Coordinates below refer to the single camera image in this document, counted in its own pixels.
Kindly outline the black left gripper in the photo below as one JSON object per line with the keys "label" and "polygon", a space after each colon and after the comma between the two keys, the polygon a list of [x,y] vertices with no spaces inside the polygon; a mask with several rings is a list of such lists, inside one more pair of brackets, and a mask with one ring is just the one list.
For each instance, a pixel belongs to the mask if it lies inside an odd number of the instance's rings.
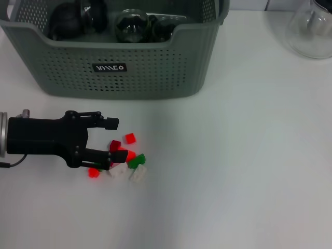
{"label": "black left gripper", "polygon": [[111,163],[124,163],[127,150],[113,153],[85,149],[88,128],[117,130],[118,118],[104,118],[100,111],[67,111],[59,119],[9,118],[6,152],[22,155],[55,155],[70,168],[109,170]]}

